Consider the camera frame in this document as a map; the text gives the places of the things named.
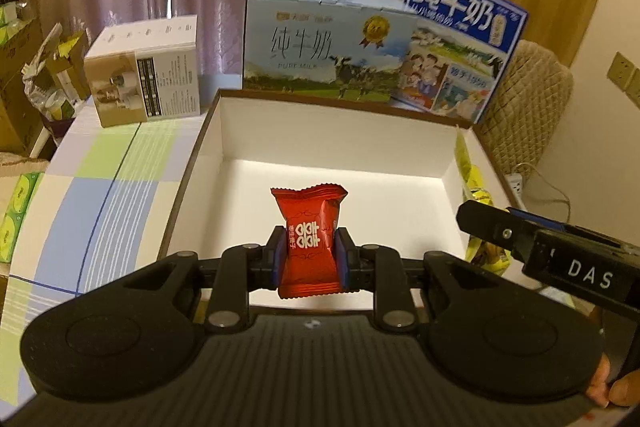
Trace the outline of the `person's right hand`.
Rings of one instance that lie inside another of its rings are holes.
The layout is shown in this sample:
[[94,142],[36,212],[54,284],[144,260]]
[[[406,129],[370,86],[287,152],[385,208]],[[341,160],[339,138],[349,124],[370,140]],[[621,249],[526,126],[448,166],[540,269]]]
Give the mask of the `person's right hand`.
[[606,355],[602,358],[593,374],[586,391],[586,396],[598,407],[607,407],[610,403],[616,407],[633,407],[640,402],[640,371],[628,373],[613,384],[606,379],[610,376],[611,363]]

